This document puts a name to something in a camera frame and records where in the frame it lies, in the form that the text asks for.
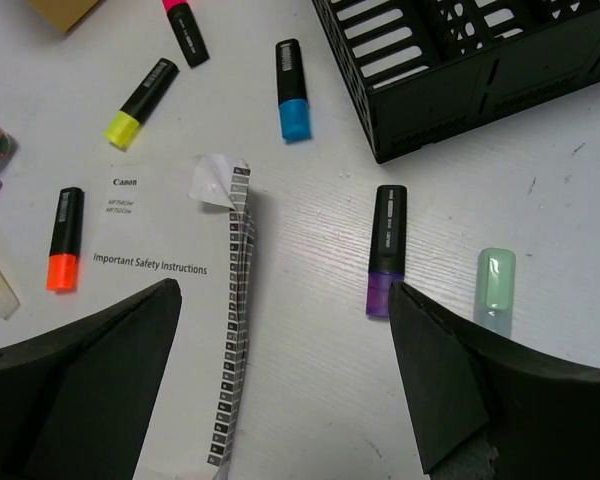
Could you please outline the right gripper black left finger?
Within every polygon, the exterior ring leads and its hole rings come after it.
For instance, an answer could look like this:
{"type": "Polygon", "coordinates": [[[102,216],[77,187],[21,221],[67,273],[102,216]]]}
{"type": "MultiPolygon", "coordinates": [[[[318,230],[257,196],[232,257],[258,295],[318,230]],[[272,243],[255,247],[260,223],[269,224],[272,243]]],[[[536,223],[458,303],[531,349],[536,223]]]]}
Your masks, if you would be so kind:
{"type": "Polygon", "coordinates": [[[130,479],[176,333],[174,279],[0,349],[0,479],[130,479]]]}

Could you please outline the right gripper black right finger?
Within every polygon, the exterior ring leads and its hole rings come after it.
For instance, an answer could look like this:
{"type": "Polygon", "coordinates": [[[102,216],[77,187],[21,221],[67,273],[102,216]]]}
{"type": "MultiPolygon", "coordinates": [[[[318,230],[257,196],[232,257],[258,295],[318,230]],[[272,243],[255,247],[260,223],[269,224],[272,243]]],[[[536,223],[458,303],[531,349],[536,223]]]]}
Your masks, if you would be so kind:
{"type": "Polygon", "coordinates": [[[600,368],[466,320],[403,282],[390,326],[432,479],[600,479],[600,368]]]}

